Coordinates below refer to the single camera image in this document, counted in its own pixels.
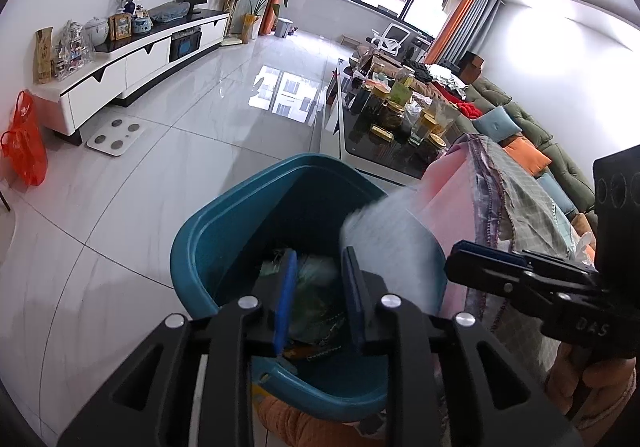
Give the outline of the person's right hand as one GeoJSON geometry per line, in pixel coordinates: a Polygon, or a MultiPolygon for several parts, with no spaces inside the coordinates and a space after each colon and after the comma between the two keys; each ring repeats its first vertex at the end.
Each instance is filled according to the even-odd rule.
{"type": "Polygon", "coordinates": [[[605,360],[580,371],[570,362],[571,351],[570,345],[559,345],[544,391],[560,412],[567,413],[572,407],[578,382],[585,383],[593,400],[585,407],[576,429],[586,445],[596,445],[634,395],[637,384],[636,360],[605,360]]]}

